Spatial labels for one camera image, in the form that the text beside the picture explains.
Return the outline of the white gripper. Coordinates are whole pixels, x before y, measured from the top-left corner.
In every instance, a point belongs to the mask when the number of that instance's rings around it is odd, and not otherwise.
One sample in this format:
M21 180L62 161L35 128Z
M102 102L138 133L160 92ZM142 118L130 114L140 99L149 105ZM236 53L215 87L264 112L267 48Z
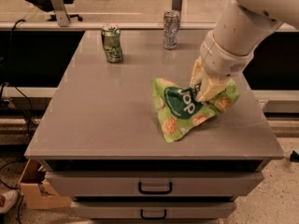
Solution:
M200 57L192 69L190 85L200 84L196 100L208 101L225 90L229 78L222 77L236 76L243 72L252 59L253 53L240 56L224 50L214 39L213 32L209 31L201 45Z

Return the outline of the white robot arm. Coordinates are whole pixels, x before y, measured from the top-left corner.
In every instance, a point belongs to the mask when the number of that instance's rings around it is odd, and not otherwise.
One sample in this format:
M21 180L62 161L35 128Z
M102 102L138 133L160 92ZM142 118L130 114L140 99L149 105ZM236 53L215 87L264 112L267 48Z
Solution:
M191 83L201 85L196 100L205 102L223 91L259 44L284 23L299 28L299 0L229 0L194 63Z

